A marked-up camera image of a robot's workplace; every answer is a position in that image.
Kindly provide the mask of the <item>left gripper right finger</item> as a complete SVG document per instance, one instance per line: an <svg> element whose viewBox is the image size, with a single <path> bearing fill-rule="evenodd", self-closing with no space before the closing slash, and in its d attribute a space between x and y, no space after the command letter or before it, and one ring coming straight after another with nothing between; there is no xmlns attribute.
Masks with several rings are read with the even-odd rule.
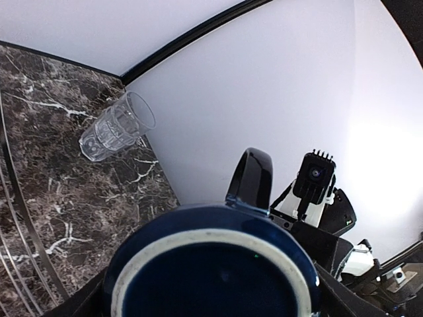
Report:
<svg viewBox="0 0 423 317"><path fill-rule="evenodd" d="M321 312L334 317L385 317L384 311L366 302L338 282L317 262L314 263L320 279Z"/></svg>

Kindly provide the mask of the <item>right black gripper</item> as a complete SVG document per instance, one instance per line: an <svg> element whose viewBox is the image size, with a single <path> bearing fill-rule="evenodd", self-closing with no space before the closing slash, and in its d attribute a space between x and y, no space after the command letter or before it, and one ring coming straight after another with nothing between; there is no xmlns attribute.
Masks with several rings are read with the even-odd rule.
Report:
<svg viewBox="0 0 423 317"><path fill-rule="evenodd" d="M287 230L308 256L335 279L340 274L353 250L353 244L340 236L356 224L356 214L342 189L334 190L334 202L323 209L321 223L314 227L298 223L293 217L277 210L277 206L291 198L286 188L270 206L270 220Z"/></svg>

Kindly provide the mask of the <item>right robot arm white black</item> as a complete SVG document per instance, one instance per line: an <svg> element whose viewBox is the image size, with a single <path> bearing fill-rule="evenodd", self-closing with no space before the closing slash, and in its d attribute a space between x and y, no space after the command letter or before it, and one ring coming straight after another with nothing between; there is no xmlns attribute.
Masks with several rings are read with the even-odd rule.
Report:
<svg viewBox="0 0 423 317"><path fill-rule="evenodd" d="M422 315L422 242L417 242L385 263L373 256L368 240L357 245L341 236L356 224L356 214L341 189L331 203L310 204L307 212L323 212L318 227L297 225L299 198L287 187L270 206L270 218L288 230L309 257L355 295L387 316Z"/></svg>

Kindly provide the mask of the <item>dark blue mug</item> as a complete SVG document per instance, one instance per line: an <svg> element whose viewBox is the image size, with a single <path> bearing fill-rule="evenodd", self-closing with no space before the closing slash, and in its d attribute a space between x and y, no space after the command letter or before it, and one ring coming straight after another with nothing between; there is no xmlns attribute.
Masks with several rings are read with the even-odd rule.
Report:
<svg viewBox="0 0 423 317"><path fill-rule="evenodd" d="M310 257L270 220L272 159L247 149L223 203L183 205L130 235L102 286L104 316L318 316Z"/></svg>

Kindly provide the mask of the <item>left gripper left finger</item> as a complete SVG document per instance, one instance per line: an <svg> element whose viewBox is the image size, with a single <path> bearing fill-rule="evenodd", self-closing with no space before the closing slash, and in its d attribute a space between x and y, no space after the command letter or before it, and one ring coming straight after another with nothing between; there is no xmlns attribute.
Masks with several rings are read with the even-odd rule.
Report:
<svg viewBox="0 0 423 317"><path fill-rule="evenodd" d="M102 316L102 283L107 267L65 302L47 311L42 317Z"/></svg>

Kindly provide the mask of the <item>wire metal dish rack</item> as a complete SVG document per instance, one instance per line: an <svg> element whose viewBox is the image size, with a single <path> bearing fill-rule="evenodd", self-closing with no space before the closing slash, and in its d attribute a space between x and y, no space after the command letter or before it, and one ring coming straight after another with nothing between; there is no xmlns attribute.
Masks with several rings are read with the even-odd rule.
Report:
<svg viewBox="0 0 423 317"><path fill-rule="evenodd" d="M29 316L43 316L69 298L30 215L9 145L1 109L1 191L11 231L1 229L1 266Z"/></svg>

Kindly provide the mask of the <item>clear glass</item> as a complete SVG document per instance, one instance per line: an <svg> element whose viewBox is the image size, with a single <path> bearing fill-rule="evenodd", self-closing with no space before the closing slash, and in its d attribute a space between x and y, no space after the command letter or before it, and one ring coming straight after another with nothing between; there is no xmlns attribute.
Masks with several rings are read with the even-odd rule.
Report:
<svg viewBox="0 0 423 317"><path fill-rule="evenodd" d="M100 162L131 147L155 126L155 115L145 99L127 91L83 132L79 147L90 161Z"/></svg>

